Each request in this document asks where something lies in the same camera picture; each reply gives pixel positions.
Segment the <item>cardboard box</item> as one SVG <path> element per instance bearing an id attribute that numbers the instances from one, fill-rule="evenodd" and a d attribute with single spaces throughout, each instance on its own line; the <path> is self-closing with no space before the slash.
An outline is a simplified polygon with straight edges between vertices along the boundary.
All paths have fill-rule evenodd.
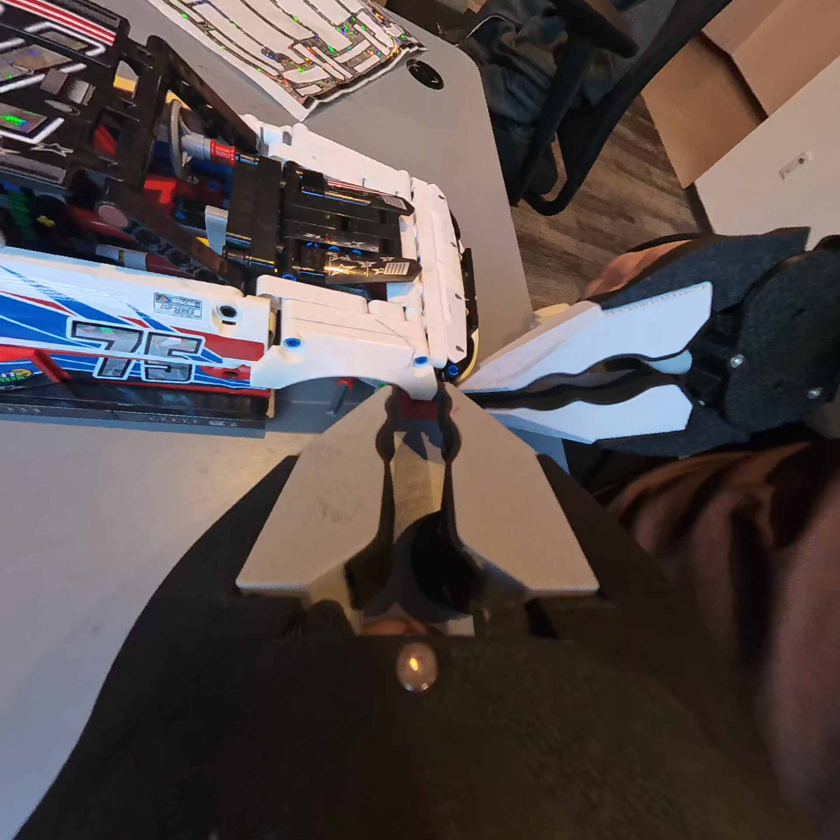
<path id="1" fill-rule="evenodd" d="M 689 187 L 839 55 L 838 1 L 733 1 L 646 86 Z"/>

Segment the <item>toy brick race car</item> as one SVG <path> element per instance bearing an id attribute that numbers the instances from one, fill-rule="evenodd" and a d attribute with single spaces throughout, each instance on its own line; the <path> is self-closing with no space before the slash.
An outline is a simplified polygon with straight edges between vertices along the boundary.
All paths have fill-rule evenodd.
<path id="1" fill-rule="evenodd" d="M 3 415 L 264 428 L 299 383 L 469 371 L 436 185 L 237 114 L 94 2 L 2 2 L 1 42 Z"/>

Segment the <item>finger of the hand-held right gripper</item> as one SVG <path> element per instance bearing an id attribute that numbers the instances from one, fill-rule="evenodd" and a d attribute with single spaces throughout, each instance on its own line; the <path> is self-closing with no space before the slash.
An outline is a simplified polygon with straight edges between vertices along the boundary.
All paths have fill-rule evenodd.
<path id="1" fill-rule="evenodd" d="M 511 429 L 584 444 L 681 432 L 693 407 L 686 390 L 671 377 L 631 377 L 596 388 L 558 385 L 486 398 L 488 413 Z"/>
<path id="2" fill-rule="evenodd" d="M 575 378 L 606 361 L 680 354 L 711 315 L 702 282 L 617 308 L 576 303 L 478 363 L 459 389 L 516 392 L 546 377 Z"/>

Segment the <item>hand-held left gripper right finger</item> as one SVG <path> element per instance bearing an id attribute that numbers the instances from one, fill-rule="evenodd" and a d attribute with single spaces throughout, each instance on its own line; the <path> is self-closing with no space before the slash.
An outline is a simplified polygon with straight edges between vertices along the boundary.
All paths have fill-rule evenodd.
<path id="1" fill-rule="evenodd" d="M 468 604 L 582 599 L 599 582 L 537 454 L 450 383 L 438 392 L 445 529 Z"/>

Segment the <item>holographic sticker sheet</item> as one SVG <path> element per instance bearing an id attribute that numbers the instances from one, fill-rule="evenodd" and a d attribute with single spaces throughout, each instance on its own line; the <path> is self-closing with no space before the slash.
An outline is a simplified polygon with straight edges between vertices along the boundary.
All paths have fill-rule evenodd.
<path id="1" fill-rule="evenodd" d="M 352 93 L 425 46 L 369 1 L 152 1 L 294 119 Z"/>

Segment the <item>black office chair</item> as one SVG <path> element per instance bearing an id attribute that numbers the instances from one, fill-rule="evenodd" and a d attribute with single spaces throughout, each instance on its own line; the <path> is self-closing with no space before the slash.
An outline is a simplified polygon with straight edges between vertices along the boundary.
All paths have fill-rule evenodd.
<path id="1" fill-rule="evenodd" d="M 729 1 L 485 2 L 478 70 L 509 205 L 561 213 L 646 85 Z"/>

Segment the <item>grey desk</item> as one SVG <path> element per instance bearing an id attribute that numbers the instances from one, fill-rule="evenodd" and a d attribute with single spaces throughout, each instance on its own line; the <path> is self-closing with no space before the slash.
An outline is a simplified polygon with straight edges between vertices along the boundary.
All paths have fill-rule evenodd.
<path id="1" fill-rule="evenodd" d="M 459 49 L 406 27 L 444 79 L 401 63 L 306 118 L 313 132 L 437 184 L 474 261 L 479 359 L 532 304 L 485 96 Z M 1 834 L 13 838 L 84 729 L 131 626 L 175 563 L 328 427 L 333 385 L 294 385 L 266 431 L 2 420 Z"/>

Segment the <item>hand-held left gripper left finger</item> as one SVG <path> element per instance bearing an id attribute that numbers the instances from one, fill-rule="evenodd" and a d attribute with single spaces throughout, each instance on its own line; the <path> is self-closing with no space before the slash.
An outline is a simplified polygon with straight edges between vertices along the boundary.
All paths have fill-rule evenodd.
<path id="1" fill-rule="evenodd" d="M 384 386 L 302 450 L 238 574 L 243 594 L 365 607 L 385 587 L 396 407 Z"/>

